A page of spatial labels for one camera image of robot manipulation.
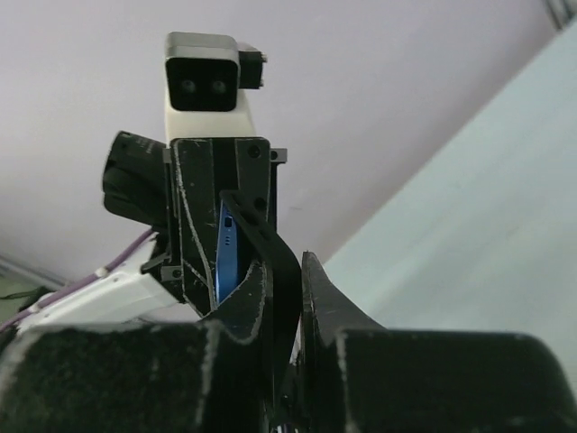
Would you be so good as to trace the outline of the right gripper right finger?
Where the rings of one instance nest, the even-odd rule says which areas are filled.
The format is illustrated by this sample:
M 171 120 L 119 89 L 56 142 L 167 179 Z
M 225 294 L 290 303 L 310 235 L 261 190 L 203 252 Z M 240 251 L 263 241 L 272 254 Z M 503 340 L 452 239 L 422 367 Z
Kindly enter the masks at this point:
M 302 258 L 304 396 L 314 432 L 573 432 L 576 400 L 526 334 L 386 328 Z

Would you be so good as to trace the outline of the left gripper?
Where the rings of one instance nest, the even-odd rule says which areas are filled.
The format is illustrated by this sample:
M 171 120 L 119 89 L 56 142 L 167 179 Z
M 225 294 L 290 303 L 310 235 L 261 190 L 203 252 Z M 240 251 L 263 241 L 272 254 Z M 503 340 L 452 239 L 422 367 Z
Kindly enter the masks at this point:
M 220 193 L 240 191 L 277 228 L 280 156 L 262 137 L 175 139 L 165 145 L 120 132 L 103 173 L 104 205 L 158 233 L 143 272 L 159 280 L 206 280 L 213 312 Z M 262 263 L 243 239 L 247 268 L 252 261 Z

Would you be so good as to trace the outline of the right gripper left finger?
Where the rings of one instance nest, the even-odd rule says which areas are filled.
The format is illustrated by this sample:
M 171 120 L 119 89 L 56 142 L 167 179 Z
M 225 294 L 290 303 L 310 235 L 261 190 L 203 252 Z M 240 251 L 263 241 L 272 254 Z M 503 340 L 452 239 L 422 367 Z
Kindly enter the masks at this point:
M 269 271 L 196 323 L 36 327 L 1 357 L 4 432 L 264 432 Z

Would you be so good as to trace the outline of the black phone case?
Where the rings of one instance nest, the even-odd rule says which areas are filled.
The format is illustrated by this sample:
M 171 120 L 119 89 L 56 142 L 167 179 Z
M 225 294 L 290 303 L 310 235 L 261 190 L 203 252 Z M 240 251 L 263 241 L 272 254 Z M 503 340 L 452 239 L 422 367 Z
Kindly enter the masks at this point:
M 262 354 L 270 362 L 265 373 L 269 375 L 270 403 L 276 405 L 301 314 L 301 268 L 276 229 L 240 191 L 224 190 L 220 197 L 265 267 L 265 310 L 271 337 L 267 339 L 268 347 L 262 350 Z

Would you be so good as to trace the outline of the blue phone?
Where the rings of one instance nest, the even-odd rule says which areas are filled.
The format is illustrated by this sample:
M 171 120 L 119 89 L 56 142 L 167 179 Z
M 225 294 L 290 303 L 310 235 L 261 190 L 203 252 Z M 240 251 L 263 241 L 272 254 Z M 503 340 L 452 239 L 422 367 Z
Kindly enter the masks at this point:
M 223 304 L 245 279 L 247 264 L 243 258 L 243 232 L 229 207 L 222 200 L 218 220 L 215 257 L 215 298 Z

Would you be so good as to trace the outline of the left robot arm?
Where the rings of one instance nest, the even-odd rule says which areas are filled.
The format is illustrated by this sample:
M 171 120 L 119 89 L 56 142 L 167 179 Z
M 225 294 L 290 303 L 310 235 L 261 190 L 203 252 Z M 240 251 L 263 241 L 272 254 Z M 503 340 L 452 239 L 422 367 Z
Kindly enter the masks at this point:
M 179 303 L 201 316 L 246 316 L 255 301 L 276 338 L 292 336 L 300 267 L 276 222 L 277 169 L 287 158 L 261 137 L 163 144 L 120 132 L 103 173 L 105 208 L 147 231 L 8 326 L 122 323 Z

